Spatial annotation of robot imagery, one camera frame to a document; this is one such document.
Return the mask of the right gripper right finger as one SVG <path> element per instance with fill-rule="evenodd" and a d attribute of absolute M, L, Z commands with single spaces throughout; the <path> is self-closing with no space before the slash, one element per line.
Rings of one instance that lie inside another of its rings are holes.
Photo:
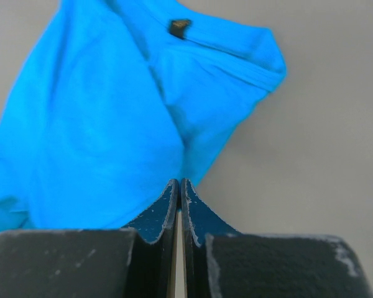
<path fill-rule="evenodd" d="M 351 247 L 333 235 L 246 234 L 180 186 L 187 297 L 373 297 Z"/>

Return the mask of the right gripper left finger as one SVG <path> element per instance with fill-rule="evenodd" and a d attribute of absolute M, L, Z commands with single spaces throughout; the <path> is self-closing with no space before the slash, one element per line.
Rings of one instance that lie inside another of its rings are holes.
<path fill-rule="evenodd" d="M 173 297 L 178 182 L 121 228 L 0 233 L 0 297 Z"/>

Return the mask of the blue t shirt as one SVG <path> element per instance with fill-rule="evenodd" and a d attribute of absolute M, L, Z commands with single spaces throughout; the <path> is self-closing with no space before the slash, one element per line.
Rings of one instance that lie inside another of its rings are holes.
<path fill-rule="evenodd" d="M 119 228 L 198 184 L 286 75 L 271 30 L 176 1 L 62 1 L 0 121 L 0 232 Z"/>

